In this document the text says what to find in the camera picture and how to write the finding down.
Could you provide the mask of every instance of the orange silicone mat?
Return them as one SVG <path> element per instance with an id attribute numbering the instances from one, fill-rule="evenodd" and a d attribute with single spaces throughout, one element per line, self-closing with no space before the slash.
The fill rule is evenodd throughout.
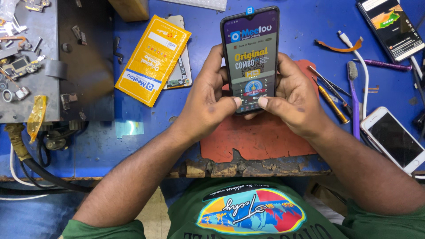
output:
<path id="1" fill-rule="evenodd" d="M 308 60 L 299 60 L 296 64 L 310 79 L 318 97 L 319 91 L 312 79 L 314 74 L 307 69 L 309 65 L 316 69 L 316 65 Z M 279 117 L 268 112 L 252 120 L 235 115 L 227 117 L 211 135 L 201 140 L 202 157 L 214 162 L 232 161 L 233 148 L 247 160 L 316 153 L 306 140 L 294 134 Z"/>

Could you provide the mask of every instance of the yellow mailer bag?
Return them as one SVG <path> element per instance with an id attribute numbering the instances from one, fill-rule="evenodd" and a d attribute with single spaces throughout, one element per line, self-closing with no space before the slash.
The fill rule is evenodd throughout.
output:
<path id="1" fill-rule="evenodd" d="M 115 87 L 152 107 L 190 35 L 154 15 Z"/>

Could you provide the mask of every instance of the hand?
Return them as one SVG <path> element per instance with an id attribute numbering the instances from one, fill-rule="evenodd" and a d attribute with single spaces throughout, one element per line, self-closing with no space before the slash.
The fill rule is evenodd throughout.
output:
<path id="1" fill-rule="evenodd" d="M 278 70 L 276 97 L 260 97 L 261 108 L 279 116 L 294 133 L 305 138 L 317 136 L 334 125 L 322 109 L 310 80 L 294 61 L 280 52 Z M 248 114 L 245 119 L 257 114 Z"/>
<path id="2" fill-rule="evenodd" d="M 227 71 L 221 68 L 223 45 L 211 48 L 210 54 L 196 77 L 174 128 L 185 134 L 192 143 L 210 135 L 215 128 L 241 106 L 239 97 L 221 97 L 227 84 Z"/>

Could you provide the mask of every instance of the yellow screwdriver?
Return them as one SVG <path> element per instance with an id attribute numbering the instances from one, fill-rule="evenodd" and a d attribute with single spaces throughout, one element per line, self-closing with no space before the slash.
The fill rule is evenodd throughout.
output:
<path id="1" fill-rule="evenodd" d="M 314 77 L 312 77 L 312 78 L 313 78 L 313 81 L 316 82 L 316 85 L 319 88 L 319 91 L 322 93 L 323 97 L 326 99 L 326 101 L 331 105 L 331 107 L 336 112 L 336 114 L 337 114 L 338 118 L 341 120 L 341 122 L 343 124 L 346 124 L 346 123 L 350 122 L 350 120 L 348 120 L 347 118 L 345 118 L 345 116 L 342 114 L 342 112 L 338 109 L 338 107 L 332 101 L 331 97 L 326 92 L 326 90 L 317 83 L 317 81 L 315 80 Z"/>

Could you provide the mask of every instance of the green t-shirt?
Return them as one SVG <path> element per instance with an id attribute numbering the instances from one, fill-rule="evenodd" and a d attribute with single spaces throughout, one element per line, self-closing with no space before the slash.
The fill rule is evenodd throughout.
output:
<path id="1" fill-rule="evenodd" d="M 277 178 L 198 180 L 168 215 L 172 239 L 425 238 L 425 207 L 409 215 L 381 216 L 349 200 L 343 225 L 334 225 Z M 62 235 L 145 238 L 138 220 L 114 228 L 70 220 Z"/>

